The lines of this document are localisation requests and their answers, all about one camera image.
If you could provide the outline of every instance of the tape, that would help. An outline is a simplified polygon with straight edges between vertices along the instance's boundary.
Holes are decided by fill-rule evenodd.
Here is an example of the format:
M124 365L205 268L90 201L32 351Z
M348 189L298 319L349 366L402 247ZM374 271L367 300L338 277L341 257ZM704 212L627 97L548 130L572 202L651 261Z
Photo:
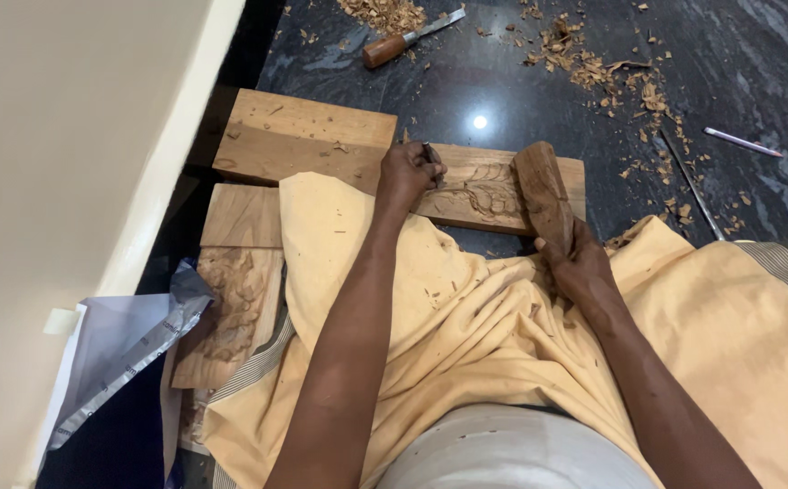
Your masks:
M80 311L69 311L67 309L53 308L47 323L43 325L43 332L46 334L71 334L77 326L80 318Z

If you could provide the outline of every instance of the yellow cloth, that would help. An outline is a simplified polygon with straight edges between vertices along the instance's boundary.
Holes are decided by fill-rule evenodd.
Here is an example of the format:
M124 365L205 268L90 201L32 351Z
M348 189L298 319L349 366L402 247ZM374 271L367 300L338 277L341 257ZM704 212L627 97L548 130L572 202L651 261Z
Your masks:
M277 368L212 402L204 417L204 444L243 489L262 487L279 454L373 197L301 173L280 183L280 202L297 336ZM763 487L788 488L788 285L735 244L694 250L656 217L630 235L611 262L639 328ZM407 219L363 488L446 412L479 402L557 405L662 487L592 331L540 290L539 273L536 257L488 261L458 250L425 217Z

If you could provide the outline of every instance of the white shirt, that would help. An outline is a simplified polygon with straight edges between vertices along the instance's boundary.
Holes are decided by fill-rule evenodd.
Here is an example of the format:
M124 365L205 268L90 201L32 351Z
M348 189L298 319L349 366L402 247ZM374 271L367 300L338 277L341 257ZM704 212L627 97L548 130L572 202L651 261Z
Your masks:
M568 417L482 404L446 414L377 489L657 489L626 453Z

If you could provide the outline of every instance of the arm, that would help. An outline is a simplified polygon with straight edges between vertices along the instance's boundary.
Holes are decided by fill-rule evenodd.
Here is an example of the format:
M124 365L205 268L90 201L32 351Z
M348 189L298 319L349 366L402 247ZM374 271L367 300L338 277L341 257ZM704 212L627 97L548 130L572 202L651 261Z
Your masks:
M758 489L736 451L644 338L611 275L608 256L576 219L569 259L536 240L560 290L591 324L624 398L644 458L668 489Z
M445 170L423 158L421 143L392 146L382 160L370 229L324 321L266 489L358 487L388 355L400 229Z

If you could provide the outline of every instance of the white wall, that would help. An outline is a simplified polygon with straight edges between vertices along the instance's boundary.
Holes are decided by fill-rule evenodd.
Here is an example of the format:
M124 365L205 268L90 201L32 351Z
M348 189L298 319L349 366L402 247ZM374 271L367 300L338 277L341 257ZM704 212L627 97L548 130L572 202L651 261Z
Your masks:
M133 293L241 7L0 0L0 488L51 394L49 311Z

